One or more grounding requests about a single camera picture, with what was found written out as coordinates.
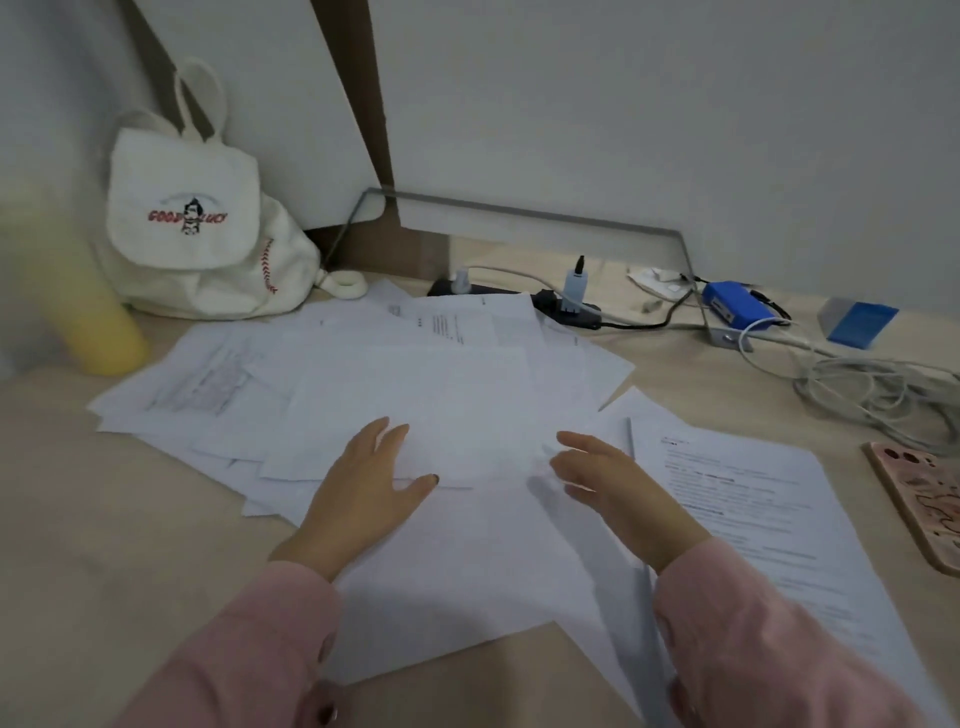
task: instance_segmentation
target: hand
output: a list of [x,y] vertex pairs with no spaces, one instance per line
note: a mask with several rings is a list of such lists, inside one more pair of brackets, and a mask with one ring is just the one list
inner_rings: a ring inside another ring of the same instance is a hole
[[405,522],[440,479],[423,475],[394,490],[394,463],[409,425],[376,438],[387,424],[371,422],[350,440],[326,474],[303,524],[274,549],[270,561],[293,561],[332,582],[353,559]]
[[600,514],[611,531],[657,573],[710,538],[684,507],[626,453],[603,440],[558,432],[568,448],[550,461],[566,493]]

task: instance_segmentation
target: yellow bottle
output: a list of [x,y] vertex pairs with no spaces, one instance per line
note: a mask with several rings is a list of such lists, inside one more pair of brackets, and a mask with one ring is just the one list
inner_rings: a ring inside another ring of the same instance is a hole
[[142,367],[150,347],[97,267],[78,223],[42,188],[9,186],[0,197],[0,246],[34,301],[88,374]]

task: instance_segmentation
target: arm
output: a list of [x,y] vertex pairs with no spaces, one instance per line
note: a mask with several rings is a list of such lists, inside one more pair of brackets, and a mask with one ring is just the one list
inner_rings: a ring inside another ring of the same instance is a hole
[[325,720],[319,716],[328,714],[330,697],[314,682],[340,616],[331,584],[405,522],[438,482],[425,475],[394,490],[394,463],[409,428],[395,427],[377,444],[387,424],[372,422],[349,442],[300,528],[249,587],[174,652],[114,728],[289,728]]
[[924,725],[897,685],[719,539],[663,571],[654,612],[689,705],[707,726]]
[[114,726],[289,728],[339,616],[339,597],[317,573],[273,562],[174,652]]
[[685,705],[673,701],[681,718],[736,728],[924,725],[903,691],[711,538],[629,455],[587,435],[557,439],[573,448],[551,461],[567,493],[660,575],[654,611],[682,680]]

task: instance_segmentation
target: phone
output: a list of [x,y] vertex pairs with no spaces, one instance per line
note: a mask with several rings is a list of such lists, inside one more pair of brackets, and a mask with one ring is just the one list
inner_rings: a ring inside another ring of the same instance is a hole
[[960,576],[960,477],[936,455],[900,446],[863,446],[926,560]]

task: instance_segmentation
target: white backpack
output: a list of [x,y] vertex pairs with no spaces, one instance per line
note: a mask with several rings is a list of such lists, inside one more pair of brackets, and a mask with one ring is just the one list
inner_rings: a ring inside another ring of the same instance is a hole
[[[185,103],[185,82],[214,128],[206,142]],[[108,241],[98,246],[108,279],[135,308],[162,316],[243,319],[297,307],[326,277],[316,246],[260,192],[256,160],[223,143],[227,97],[213,70],[186,61],[174,89],[183,134],[148,111],[121,117]],[[366,284],[348,289],[334,295],[361,296]]]

